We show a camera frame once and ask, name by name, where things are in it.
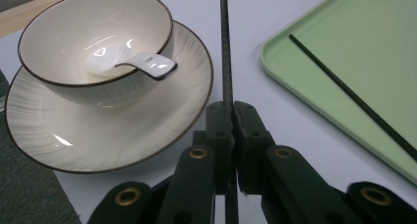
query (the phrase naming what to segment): white saucer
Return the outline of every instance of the white saucer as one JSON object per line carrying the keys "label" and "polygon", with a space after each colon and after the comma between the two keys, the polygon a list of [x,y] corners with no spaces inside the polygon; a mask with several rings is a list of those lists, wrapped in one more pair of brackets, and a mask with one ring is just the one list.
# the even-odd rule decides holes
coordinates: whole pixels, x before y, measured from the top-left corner
{"label": "white saucer", "polygon": [[173,144],[203,112],[212,86],[204,44],[178,23],[173,34],[176,73],[128,106],[74,104],[21,68],[6,101],[7,126],[17,147],[55,170],[96,173],[144,161]]}

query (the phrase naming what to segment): white table surface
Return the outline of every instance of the white table surface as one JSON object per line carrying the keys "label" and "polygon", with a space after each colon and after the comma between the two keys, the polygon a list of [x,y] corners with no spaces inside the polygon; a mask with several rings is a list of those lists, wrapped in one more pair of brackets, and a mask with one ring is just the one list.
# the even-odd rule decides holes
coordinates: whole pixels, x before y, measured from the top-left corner
{"label": "white table surface", "polygon": [[[174,20],[205,43],[214,67],[209,103],[222,100],[220,0],[161,0]],[[395,192],[417,207],[417,187],[355,140],[340,131],[262,70],[260,50],[274,34],[324,0],[228,0],[234,99],[254,105],[275,142],[299,150],[335,188],[369,181]],[[17,45],[22,31],[0,39],[0,69],[10,82],[20,67]],[[106,193],[123,182],[157,184],[172,174],[194,130],[204,130],[203,116],[179,141],[151,160],[123,170],[92,175],[55,172],[83,223]],[[239,196],[241,223],[267,223],[258,196]],[[216,199],[214,223],[224,223],[224,204]]]}

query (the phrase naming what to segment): green plastic tray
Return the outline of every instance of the green plastic tray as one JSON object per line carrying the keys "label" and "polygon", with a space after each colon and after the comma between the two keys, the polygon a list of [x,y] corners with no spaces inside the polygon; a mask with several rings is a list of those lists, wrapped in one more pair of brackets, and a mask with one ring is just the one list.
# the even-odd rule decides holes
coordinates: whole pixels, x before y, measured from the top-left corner
{"label": "green plastic tray", "polygon": [[289,38],[294,34],[414,147],[417,0],[327,0],[263,47],[265,71],[417,184],[417,163]]}

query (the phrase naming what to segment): brass insert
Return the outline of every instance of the brass insert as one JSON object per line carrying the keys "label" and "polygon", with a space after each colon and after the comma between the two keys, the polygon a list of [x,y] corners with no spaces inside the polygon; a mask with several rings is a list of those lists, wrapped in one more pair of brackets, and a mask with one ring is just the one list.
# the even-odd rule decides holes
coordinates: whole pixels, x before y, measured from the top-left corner
{"label": "brass insert", "polygon": [[392,199],[385,192],[372,188],[365,187],[361,189],[361,195],[369,202],[380,206],[389,206],[392,204]]}
{"label": "brass insert", "polygon": [[119,192],[114,201],[120,206],[129,206],[141,197],[141,191],[137,188],[127,188]]}
{"label": "brass insert", "polygon": [[290,158],[292,155],[292,151],[288,148],[278,148],[275,150],[275,156],[280,158]]}
{"label": "brass insert", "polygon": [[197,159],[204,158],[208,154],[209,153],[205,149],[202,149],[202,148],[195,148],[195,149],[190,151],[190,156],[192,158],[197,158]]}

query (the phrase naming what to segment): brown rim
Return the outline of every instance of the brown rim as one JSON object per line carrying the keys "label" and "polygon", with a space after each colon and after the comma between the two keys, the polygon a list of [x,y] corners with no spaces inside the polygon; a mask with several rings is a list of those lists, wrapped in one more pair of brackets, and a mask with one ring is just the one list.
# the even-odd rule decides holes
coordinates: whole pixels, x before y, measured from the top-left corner
{"label": "brown rim", "polygon": [[[12,132],[10,131],[10,128],[9,128],[9,124],[8,124],[8,122],[7,122],[7,105],[8,105],[8,99],[9,99],[9,93],[10,93],[10,90],[11,90],[11,87],[9,87],[9,91],[8,91],[8,93],[7,93],[7,97],[6,97],[6,103],[5,103],[5,110],[4,110],[4,112],[5,112],[5,122],[6,122],[6,128],[7,128],[7,132],[8,132],[8,134],[9,134],[9,136],[10,136],[10,138],[12,139],[12,141],[13,141],[13,143],[15,144],[15,146],[26,156],[26,157],[28,157],[29,159],[31,159],[32,161],[34,161],[34,162],[36,162],[36,163],[38,163],[38,164],[40,164],[40,165],[42,165],[42,166],[44,166],[44,167],[47,167],[47,168],[50,168],[50,169],[53,169],[53,170],[55,170],[55,171],[59,171],[59,172],[65,172],[65,173],[71,173],[71,174],[98,174],[98,173],[106,173],[106,172],[112,172],[112,171],[117,171],[117,170],[121,170],[121,169],[124,169],[124,168],[128,168],[128,167],[131,167],[131,166],[134,166],[134,165],[137,165],[137,164],[139,164],[139,163],[142,163],[142,162],[145,162],[145,161],[147,161],[147,160],[149,160],[149,159],[151,159],[151,158],[153,158],[153,157],[155,157],[155,156],[157,156],[157,155],[159,155],[160,153],[162,153],[163,151],[165,151],[168,147],[170,147],[172,144],[174,144],[176,141],[178,141],[179,139],[181,139],[188,131],[190,131],[190,129],[191,129],[191,127],[193,127],[193,125],[196,123],[196,121],[200,118],[200,116],[202,115],[202,113],[203,113],[203,111],[205,110],[205,108],[206,108],[206,105],[208,104],[208,101],[209,101],[209,97],[210,97],[210,95],[211,95],[211,90],[212,90],[212,82],[213,82],[213,67],[212,67],[212,61],[211,61],[211,57],[210,57],[210,55],[209,55],[209,51],[208,51],[208,49],[207,49],[207,47],[205,46],[205,44],[202,42],[202,40],[192,31],[192,30],[190,30],[188,27],[186,27],[186,26],[184,26],[183,24],[181,24],[181,23],[179,23],[179,22],[176,22],[176,21],[174,21],[174,23],[176,23],[177,25],[179,25],[179,26],[181,26],[182,28],[185,28],[187,31],[189,31],[193,36],[195,36],[196,37],[196,39],[202,44],[202,46],[203,46],[203,48],[205,49],[205,51],[206,51],[206,53],[208,54],[208,60],[209,60],[209,66],[210,66],[210,83],[209,83],[209,88],[208,88],[208,94],[207,94],[207,96],[206,96],[206,99],[205,99],[205,101],[204,101],[204,103],[203,103],[203,106],[202,106],[202,108],[200,109],[200,111],[196,114],[196,117],[191,121],[191,123],[190,123],[190,125],[181,133],[181,134],[179,134],[178,135],[178,137],[176,138],[176,139],[174,139],[172,142],[170,142],[170,143],[168,143],[165,147],[162,147],[159,151],[157,151],[157,152],[155,152],[155,153],[153,153],[153,154],[151,154],[151,155],[149,155],[148,157],[145,157],[145,158],[142,158],[142,159],[140,159],[140,160],[138,160],[138,161],[136,161],[136,162],[133,162],[133,163],[129,163],[129,164],[126,164],[126,165],[123,165],[123,166],[120,166],[120,167],[115,167],[115,168],[110,168],[110,169],[104,169],[104,170],[96,170],[96,171],[75,171],[75,170],[65,170],[65,169],[62,169],[62,168],[56,168],[56,167],[53,167],[53,166],[50,166],[50,165],[48,165],[48,164],[45,164],[45,163],[42,163],[42,162],[40,162],[40,161],[38,161],[38,160],[36,160],[36,159],[34,159],[33,157],[31,157],[29,154],[27,154],[23,149],[21,149],[19,146],[18,146],[18,143],[15,141],[15,139],[14,139],[14,137],[13,137],[13,135],[12,135]],[[16,79],[16,76],[17,75],[15,75],[15,77],[13,78],[13,80],[12,80],[12,82],[11,82],[11,84],[10,84],[10,86],[12,86],[13,85],[13,82],[15,81],[15,79]]]}
{"label": "brown rim", "polygon": [[[131,72],[129,72],[129,73],[126,73],[126,74],[124,74],[124,75],[122,75],[122,76],[118,76],[118,77],[116,77],[116,78],[114,78],[114,79],[110,79],[110,80],[105,80],[105,81],[102,81],[102,82],[97,82],[97,83],[92,83],[92,84],[62,84],[62,83],[57,83],[57,82],[54,82],[54,81],[51,81],[51,80],[48,80],[48,79],[45,79],[45,78],[43,78],[43,77],[41,77],[41,76],[39,76],[39,75],[37,75],[34,71],[32,71],[28,66],[27,66],[27,64],[25,63],[25,61],[24,61],[24,59],[23,59],[23,57],[22,57],[22,54],[21,54],[21,42],[22,42],[22,37],[25,35],[25,33],[26,33],[26,30],[30,27],[30,25],[31,25],[31,23],[32,22],[34,22],[39,16],[41,16],[44,12],[46,12],[47,10],[49,10],[49,9],[51,9],[51,8],[53,8],[54,6],[56,6],[56,5],[58,5],[58,4],[60,4],[60,3],[62,3],[62,2],[64,2],[64,1],[67,1],[67,0],[61,0],[61,1],[59,1],[59,2],[57,2],[57,3],[55,3],[55,4],[53,4],[53,5],[51,5],[51,6],[49,6],[48,8],[46,8],[45,10],[43,10],[42,12],[40,12],[38,15],[36,15],[36,17],[34,17],[30,22],[29,22],[29,24],[25,27],[25,29],[24,29],[24,31],[22,32],[22,34],[21,34],[21,37],[19,38],[19,43],[18,43],[18,56],[19,56],[19,60],[21,61],[21,63],[22,63],[22,66],[31,74],[31,75],[33,75],[35,78],[37,78],[37,79],[39,79],[39,80],[41,80],[42,82],[45,82],[45,83],[48,83],[48,84],[54,84],[54,85],[58,85],[58,86],[65,86],[65,87],[89,87],[89,86],[95,86],[95,85],[102,85],[102,84],[108,84],[108,83],[113,83],[113,82],[116,82],[116,81],[119,81],[119,80],[121,80],[121,79],[124,79],[124,78],[126,78],[126,77],[128,77],[128,76],[131,76],[131,75],[133,75],[134,73],[136,73],[138,70],[137,69],[135,69],[135,70],[132,70]],[[172,19],[172,15],[171,15],[171,12],[169,11],[169,9],[168,9],[168,7],[165,5],[165,4],[163,4],[160,0],[156,0],[158,3],[160,3],[164,8],[165,8],[165,10],[166,10],[166,12],[167,12],[167,14],[168,14],[168,16],[169,16],[169,20],[171,21],[171,25],[170,25],[170,29],[169,29],[169,35],[168,35],[168,37],[167,37],[167,39],[165,40],[165,42],[162,44],[162,46],[161,46],[161,48],[156,52],[156,54],[159,54],[160,52],[162,52],[162,50],[166,47],[166,45],[168,44],[168,42],[169,42],[169,40],[170,40],[170,37],[171,37],[171,35],[172,35],[172,30],[173,30],[173,23],[174,23],[174,20]]]}

